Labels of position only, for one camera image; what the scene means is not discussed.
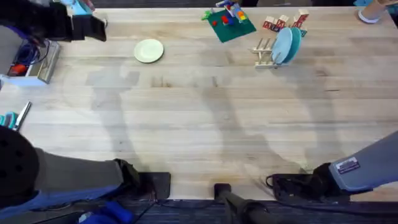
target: wire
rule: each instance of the wire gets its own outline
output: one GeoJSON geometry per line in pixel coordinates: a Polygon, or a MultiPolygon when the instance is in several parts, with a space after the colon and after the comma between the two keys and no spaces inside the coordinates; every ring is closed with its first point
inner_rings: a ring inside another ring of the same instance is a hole
{"type": "Polygon", "coordinates": [[[138,222],[138,220],[143,217],[145,215],[145,213],[147,213],[154,205],[156,204],[156,202],[150,204],[147,208],[144,209],[144,211],[141,212],[141,214],[139,214],[139,216],[131,223],[131,224],[135,224],[138,222]]]}
{"type": "Polygon", "coordinates": [[[49,54],[50,45],[51,45],[50,41],[47,40],[47,50],[45,52],[45,55],[42,58],[40,58],[39,47],[37,45],[28,42],[19,48],[14,63],[26,66],[40,63],[49,54]]]}
{"type": "Polygon", "coordinates": [[[207,205],[204,205],[204,206],[198,206],[198,207],[181,207],[181,206],[165,205],[166,203],[169,203],[170,201],[168,200],[168,201],[165,201],[164,203],[160,203],[159,200],[157,199],[157,193],[156,193],[155,186],[152,184],[151,187],[152,187],[152,193],[151,193],[150,196],[153,195],[153,196],[154,196],[155,203],[156,203],[157,205],[161,206],[161,207],[175,208],[175,209],[195,210],[195,209],[206,209],[206,208],[209,208],[209,207],[211,207],[212,205],[215,204],[215,201],[212,200],[211,203],[209,203],[209,204],[207,204],[207,205]]]}
{"type": "Polygon", "coordinates": [[[160,203],[159,201],[156,201],[157,205],[160,205],[161,207],[167,207],[167,208],[176,208],[176,209],[187,209],[187,210],[197,210],[197,209],[206,209],[211,207],[212,205],[215,204],[214,201],[211,201],[210,203],[203,205],[203,206],[197,206],[197,207],[182,207],[182,206],[174,206],[174,205],[165,205],[166,203],[169,203],[170,201],[166,201],[164,203],[160,203]]]}
{"type": "MultiPolygon", "coordinates": [[[[272,175],[269,175],[266,177],[266,185],[269,187],[271,190],[273,190],[273,186],[268,183],[268,180],[272,178],[272,175]]],[[[285,207],[291,207],[291,208],[297,208],[297,209],[302,209],[302,210],[310,210],[314,212],[331,212],[331,213],[342,213],[342,214],[348,214],[348,215],[360,215],[360,216],[365,216],[365,217],[398,217],[398,213],[394,212],[357,212],[357,211],[352,211],[352,210],[342,210],[342,209],[331,209],[331,208],[315,208],[311,206],[305,206],[305,205],[295,205],[287,202],[281,202],[280,200],[277,200],[275,198],[275,202],[283,205],[285,207]]]]}

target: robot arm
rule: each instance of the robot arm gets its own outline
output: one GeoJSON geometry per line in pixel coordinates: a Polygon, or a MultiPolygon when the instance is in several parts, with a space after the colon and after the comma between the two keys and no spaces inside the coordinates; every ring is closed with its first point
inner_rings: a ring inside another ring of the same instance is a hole
{"type": "Polygon", "coordinates": [[[44,39],[84,40],[85,36],[106,41],[105,24],[92,15],[68,16],[67,8],[57,2],[49,6],[28,0],[1,1],[0,25],[17,32],[23,39],[43,45],[44,39]]]}
{"type": "Polygon", "coordinates": [[[313,174],[274,174],[272,188],[278,200],[347,201],[350,195],[398,181],[397,147],[398,131],[351,156],[322,164],[313,174]]]}

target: blue object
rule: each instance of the blue object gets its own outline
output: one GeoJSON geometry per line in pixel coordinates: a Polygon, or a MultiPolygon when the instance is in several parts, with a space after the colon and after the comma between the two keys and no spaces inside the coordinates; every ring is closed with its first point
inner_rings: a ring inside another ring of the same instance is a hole
{"type": "Polygon", "coordinates": [[[132,222],[134,215],[129,210],[124,209],[120,204],[117,202],[106,202],[106,208],[115,215],[118,220],[122,221],[123,223],[132,222]]]}
{"type": "Polygon", "coordinates": [[[0,116],[0,126],[12,129],[15,126],[18,115],[14,112],[7,112],[5,116],[0,116]]]}
{"type": "Polygon", "coordinates": [[[79,218],[80,224],[127,224],[131,223],[134,215],[124,209],[117,202],[106,202],[105,207],[83,214],[79,218]]]}
{"type": "Polygon", "coordinates": [[[292,30],[290,30],[288,27],[285,27],[280,30],[276,38],[276,42],[272,47],[272,60],[275,63],[280,64],[285,60],[292,46],[292,30]]]}
{"type": "Polygon", "coordinates": [[[80,0],[61,0],[62,4],[70,6],[74,15],[91,15],[93,11],[80,0]]]}
{"type": "Polygon", "coordinates": [[[283,63],[289,63],[294,56],[296,55],[296,53],[299,51],[300,48],[300,44],[301,44],[301,31],[299,28],[297,27],[293,27],[291,28],[292,30],[292,46],[290,47],[290,51],[287,54],[285,60],[283,61],[283,63]]]}
{"type": "Polygon", "coordinates": [[[119,224],[115,219],[107,215],[92,214],[87,216],[88,217],[80,222],[80,224],[119,224]]]}

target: white plate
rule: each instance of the white plate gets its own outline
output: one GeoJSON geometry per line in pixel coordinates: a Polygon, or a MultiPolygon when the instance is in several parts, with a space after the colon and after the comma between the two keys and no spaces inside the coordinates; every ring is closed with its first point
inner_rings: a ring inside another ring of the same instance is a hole
{"type": "Polygon", "coordinates": [[[140,41],[134,48],[135,58],[142,63],[155,62],[163,55],[164,48],[160,41],[146,39],[140,41]]]}

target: toy blocks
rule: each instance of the toy blocks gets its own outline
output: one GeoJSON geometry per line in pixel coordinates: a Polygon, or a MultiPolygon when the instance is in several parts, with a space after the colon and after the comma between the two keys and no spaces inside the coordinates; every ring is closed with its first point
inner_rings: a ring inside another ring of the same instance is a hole
{"type": "Polygon", "coordinates": [[[299,9],[298,14],[296,14],[294,17],[297,19],[298,22],[303,23],[307,19],[309,14],[310,13],[308,12],[308,10],[299,9]]]}
{"type": "Polygon", "coordinates": [[[307,34],[308,30],[305,27],[301,27],[300,32],[301,32],[301,37],[305,37],[305,34],[307,34]]]}
{"type": "Polygon", "coordinates": [[[264,21],[263,28],[272,29],[272,25],[274,23],[274,18],[272,16],[267,16],[266,20],[264,21]]]}
{"type": "Polygon", "coordinates": [[[280,18],[276,22],[276,26],[279,28],[284,28],[286,26],[286,22],[289,20],[289,18],[285,15],[281,15],[280,18]]]}
{"type": "Polygon", "coordinates": [[[280,27],[278,27],[276,25],[277,23],[278,23],[278,19],[274,19],[274,22],[272,23],[272,28],[271,28],[272,31],[275,31],[275,32],[279,32],[280,31],[280,27]]]}
{"type": "Polygon", "coordinates": [[[308,15],[308,10],[299,9],[298,13],[292,18],[289,18],[285,15],[281,15],[279,19],[275,19],[272,16],[267,16],[262,27],[274,32],[279,32],[284,27],[297,27],[301,30],[302,37],[304,37],[308,30],[307,28],[302,28],[302,25],[305,20],[307,20],[308,15]]]}

